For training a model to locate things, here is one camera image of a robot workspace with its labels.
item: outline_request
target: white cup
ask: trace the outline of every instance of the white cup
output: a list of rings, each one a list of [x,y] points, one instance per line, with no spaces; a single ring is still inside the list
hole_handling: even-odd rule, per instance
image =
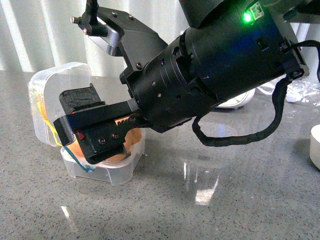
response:
[[[320,125],[311,129],[310,158],[313,164],[320,169]]]

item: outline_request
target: green led light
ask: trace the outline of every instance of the green led light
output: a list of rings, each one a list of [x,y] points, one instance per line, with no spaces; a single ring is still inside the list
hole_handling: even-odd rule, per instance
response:
[[[243,15],[243,20],[245,23],[251,23],[252,22],[252,15],[250,13],[245,12]]]

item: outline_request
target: blue wire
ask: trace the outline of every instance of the blue wire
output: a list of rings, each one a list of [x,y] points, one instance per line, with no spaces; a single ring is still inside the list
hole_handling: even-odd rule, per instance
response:
[[[92,169],[91,167],[84,167],[82,166],[82,164],[79,162],[78,158],[73,154],[73,152],[67,147],[67,146],[63,146],[64,149],[68,152],[68,154],[70,154],[70,156],[73,158],[73,160],[75,160],[75,162],[83,169],[85,170],[87,173],[89,173],[90,171],[93,172],[94,169]]]

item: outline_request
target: plastic bag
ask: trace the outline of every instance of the plastic bag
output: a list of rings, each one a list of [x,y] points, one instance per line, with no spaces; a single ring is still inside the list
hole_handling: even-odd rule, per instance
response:
[[[281,77],[267,82],[256,89],[264,95],[272,95],[280,79]],[[310,82],[307,79],[293,81],[288,85],[285,99],[288,103],[320,107],[320,83],[318,81]]]

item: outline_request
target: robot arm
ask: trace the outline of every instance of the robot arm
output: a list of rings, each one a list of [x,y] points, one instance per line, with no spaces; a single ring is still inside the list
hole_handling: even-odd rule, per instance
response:
[[[130,14],[88,0],[82,17],[71,21],[108,54],[124,57],[127,68],[120,80],[131,99],[106,105],[92,85],[63,92],[66,115],[54,122],[61,143],[68,145],[75,136],[87,161],[97,164],[125,151],[130,129],[164,133],[193,117],[193,131],[207,146],[266,138],[280,124],[287,85],[309,75],[299,48],[306,43],[298,43],[288,19],[318,20],[315,2],[180,0],[191,27],[167,45]],[[315,41],[308,44],[319,47]],[[267,129],[227,138],[207,137],[200,130],[201,117],[214,107],[283,74],[272,96],[275,119]],[[128,119],[115,123],[123,117]]]

